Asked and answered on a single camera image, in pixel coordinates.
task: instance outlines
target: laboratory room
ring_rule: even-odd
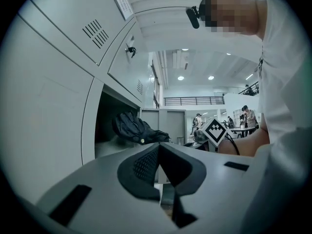
[[[312,55],[301,1],[2,6],[4,227],[304,232]]]

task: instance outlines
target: white locker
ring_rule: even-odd
[[[0,159],[14,191],[32,203],[82,166],[92,80],[16,16],[0,51]]]
[[[93,62],[99,64],[124,20],[114,0],[31,0]]]
[[[136,54],[127,52],[129,47]],[[143,102],[144,90],[149,78],[148,52],[138,23],[131,28],[118,49],[108,74]]]

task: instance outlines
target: balcony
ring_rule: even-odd
[[[259,94],[259,82],[257,81],[255,84],[251,85],[250,87],[246,88],[239,95],[247,95],[247,96],[255,96]]]
[[[223,97],[166,97],[165,106],[223,105]]]

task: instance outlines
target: locker vent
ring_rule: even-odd
[[[140,80],[138,80],[138,83],[137,83],[137,90],[141,95],[143,94],[143,84]]]
[[[96,19],[90,22],[82,30],[99,49],[104,46],[109,38]]]

